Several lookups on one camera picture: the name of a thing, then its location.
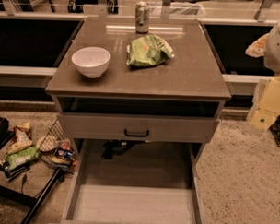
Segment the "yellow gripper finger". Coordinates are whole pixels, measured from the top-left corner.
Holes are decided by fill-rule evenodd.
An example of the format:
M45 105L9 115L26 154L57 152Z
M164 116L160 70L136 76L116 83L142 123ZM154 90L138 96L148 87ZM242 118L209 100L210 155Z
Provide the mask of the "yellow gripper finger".
M267 130L280 115L280 75L269 80L260 80L256 86L250 125L257 130Z

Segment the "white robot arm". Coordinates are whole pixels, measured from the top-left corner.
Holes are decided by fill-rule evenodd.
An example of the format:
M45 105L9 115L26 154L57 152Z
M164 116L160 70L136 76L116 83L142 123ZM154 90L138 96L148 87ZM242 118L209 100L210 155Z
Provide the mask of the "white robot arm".
M275 75L264 83L256 109L249 119L249 123L258 130L267 130L280 115L280 19L269 32L264 65Z

